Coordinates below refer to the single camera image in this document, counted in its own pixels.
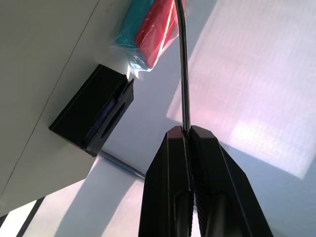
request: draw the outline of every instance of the metal rod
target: metal rod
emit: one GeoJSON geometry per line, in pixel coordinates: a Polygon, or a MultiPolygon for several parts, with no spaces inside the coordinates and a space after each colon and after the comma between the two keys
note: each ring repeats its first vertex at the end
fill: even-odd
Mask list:
{"type": "Polygon", "coordinates": [[[182,0],[175,0],[178,15],[180,57],[181,57],[181,91],[182,91],[182,126],[188,137],[190,131],[190,98],[188,77],[187,32],[182,0]]]}
{"type": "Polygon", "coordinates": [[[131,173],[135,174],[142,182],[145,181],[145,174],[143,174],[142,172],[138,171],[134,167],[126,164],[125,162],[119,160],[118,158],[114,157],[113,155],[101,150],[99,152],[98,156],[115,163],[116,165],[118,165],[118,166],[122,167],[123,169],[127,170],[128,172],[131,172],[131,173]]]}

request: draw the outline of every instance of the black phone holder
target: black phone holder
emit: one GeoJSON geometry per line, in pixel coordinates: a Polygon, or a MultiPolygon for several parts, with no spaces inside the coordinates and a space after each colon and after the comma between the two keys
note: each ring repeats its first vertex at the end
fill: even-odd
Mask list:
{"type": "Polygon", "coordinates": [[[99,65],[49,129],[97,156],[134,100],[133,83],[126,75],[99,65]]]}

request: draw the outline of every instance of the white wall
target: white wall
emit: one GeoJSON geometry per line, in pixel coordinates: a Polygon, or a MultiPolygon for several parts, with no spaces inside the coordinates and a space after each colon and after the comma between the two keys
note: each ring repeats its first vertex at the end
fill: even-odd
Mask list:
{"type": "MultiPolygon", "coordinates": [[[[316,232],[315,9],[310,0],[189,1],[193,121],[232,145],[276,236],[316,232]]],[[[180,124],[169,113],[179,100],[179,41],[141,76],[104,149],[146,172],[180,124]]]]}
{"type": "Polygon", "coordinates": [[[44,199],[24,237],[137,236],[142,188],[133,175],[97,159],[85,180],[44,199]]]}

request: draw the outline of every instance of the transparent plastic wrap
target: transparent plastic wrap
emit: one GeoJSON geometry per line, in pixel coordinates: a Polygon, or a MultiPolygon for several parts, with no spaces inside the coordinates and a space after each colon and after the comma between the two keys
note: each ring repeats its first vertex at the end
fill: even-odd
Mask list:
{"type": "Polygon", "coordinates": [[[151,71],[178,34],[174,0],[132,0],[116,45],[127,54],[137,75],[139,71],[151,71]]]}

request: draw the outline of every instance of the black cable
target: black cable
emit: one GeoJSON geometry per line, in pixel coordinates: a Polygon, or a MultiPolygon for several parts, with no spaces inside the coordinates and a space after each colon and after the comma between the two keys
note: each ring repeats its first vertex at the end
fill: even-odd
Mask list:
{"type": "Polygon", "coordinates": [[[187,31],[185,14],[182,0],[175,0],[180,39],[181,59],[181,91],[182,91],[182,126],[186,137],[190,131],[190,97],[189,97],[189,75],[188,75],[188,53],[187,53],[187,31]]]}

